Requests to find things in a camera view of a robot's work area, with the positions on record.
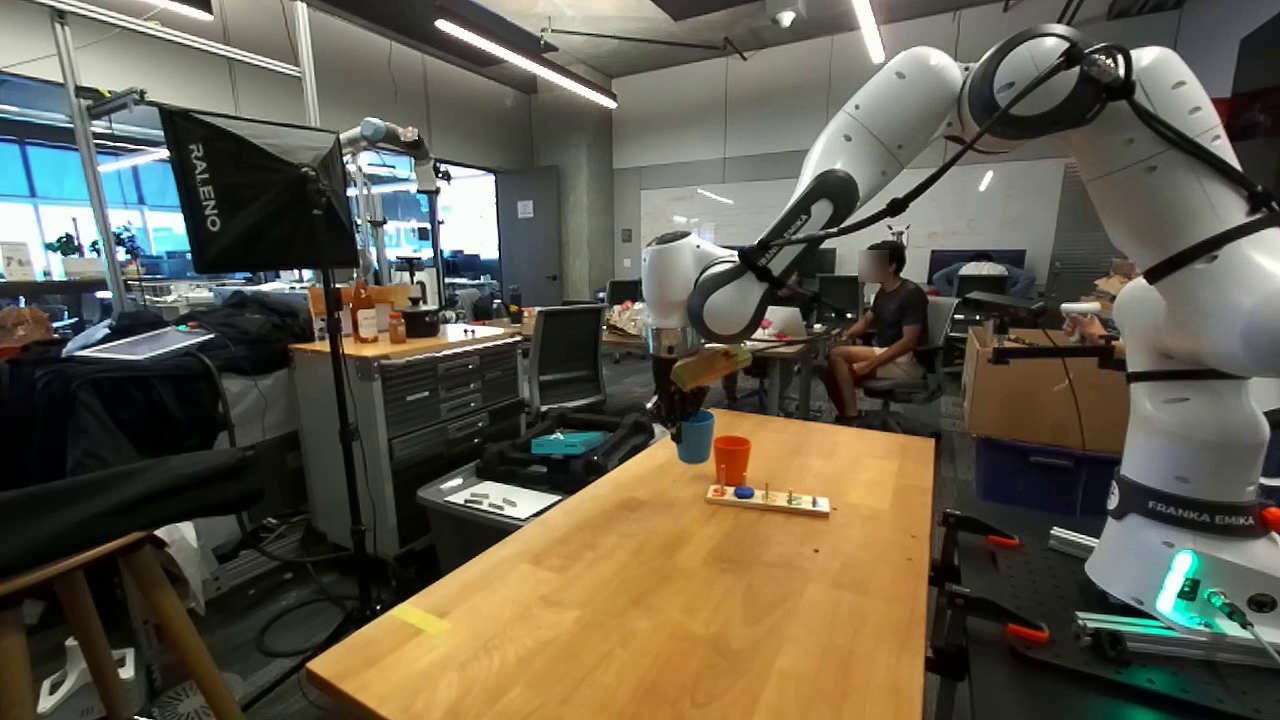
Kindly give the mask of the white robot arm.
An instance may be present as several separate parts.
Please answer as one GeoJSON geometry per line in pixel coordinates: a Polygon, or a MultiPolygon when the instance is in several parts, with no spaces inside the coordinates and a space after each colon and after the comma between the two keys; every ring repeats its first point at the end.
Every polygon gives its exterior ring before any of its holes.
{"type": "Polygon", "coordinates": [[[1163,45],[1021,27],[978,62],[905,47],[815,131],[792,198],[751,244],[690,228],[644,247],[655,422],[681,424],[727,371],[807,255],[908,212],[922,152],[1058,152],[1098,228],[1065,236],[1041,301],[1086,293],[1124,259],[1114,316],[1124,350],[1124,439],[1086,578],[1114,599],[1211,637],[1276,637],[1280,540],[1261,502],[1273,424],[1252,384],[1280,375],[1280,225],[1241,169],[1199,75],[1163,45]]]}

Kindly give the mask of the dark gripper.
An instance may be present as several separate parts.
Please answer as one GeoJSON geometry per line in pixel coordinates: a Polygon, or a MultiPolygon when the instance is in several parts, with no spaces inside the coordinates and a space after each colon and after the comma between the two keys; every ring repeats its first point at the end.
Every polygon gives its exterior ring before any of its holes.
{"type": "Polygon", "coordinates": [[[673,379],[673,359],[655,357],[651,359],[651,422],[665,429],[685,424],[690,417],[697,417],[703,410],[707,393],[703,390],[681,390],[673,379]]]}

